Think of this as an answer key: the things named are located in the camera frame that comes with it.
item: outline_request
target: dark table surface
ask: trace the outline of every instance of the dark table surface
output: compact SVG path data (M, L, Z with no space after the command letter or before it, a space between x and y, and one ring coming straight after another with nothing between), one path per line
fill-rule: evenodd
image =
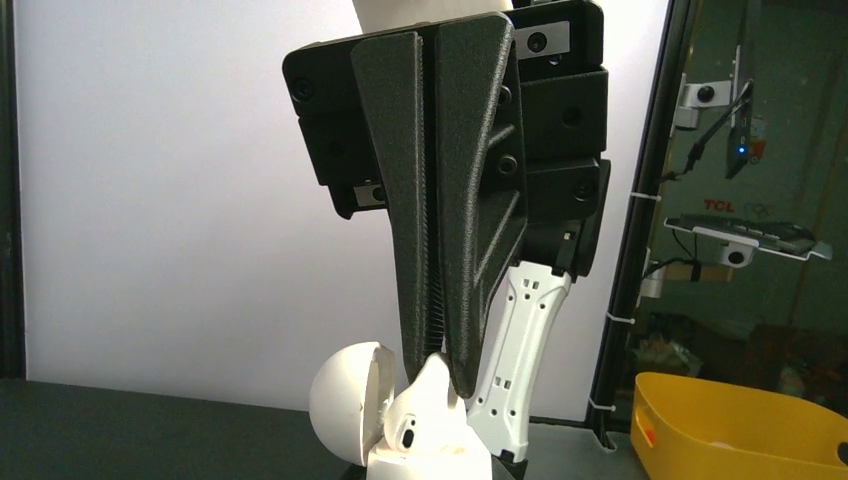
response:
M626 435L532 425L526 480L646 480ZM0 381L0 479L339 480L304 412Z

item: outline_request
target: white cable tie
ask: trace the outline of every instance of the white cable tie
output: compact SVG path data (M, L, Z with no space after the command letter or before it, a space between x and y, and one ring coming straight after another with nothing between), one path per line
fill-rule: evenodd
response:
M630 192L630 196L634 198L644 198L646 200L653 200L655 202L662 201L662 195L648 195L647 193Z
M615 315L613 315L609 312L607 312L607 318L612 322L629 323L630 325L636 325L636 319L635 318L616 317Z
M592 400L592 397L589 397L589 405L592 406L595 410L605 410L607 412L615 412L615 405L598 405Z

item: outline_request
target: white panel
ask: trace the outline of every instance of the white panel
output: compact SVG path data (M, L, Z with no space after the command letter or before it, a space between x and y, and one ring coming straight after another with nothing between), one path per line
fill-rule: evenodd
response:
M601 3L613 184L535 415L583 417L665 16ZM280 72L349 0L16 8L30 379L305 408L338 349L400 352L385 212L336 216Z

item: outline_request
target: yellow plastic basket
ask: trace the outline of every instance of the yellow plastic basket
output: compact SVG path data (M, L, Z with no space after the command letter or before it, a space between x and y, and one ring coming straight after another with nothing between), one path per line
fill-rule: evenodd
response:
M848 480L848 420L764 390L642 373L630 438L651 480Z

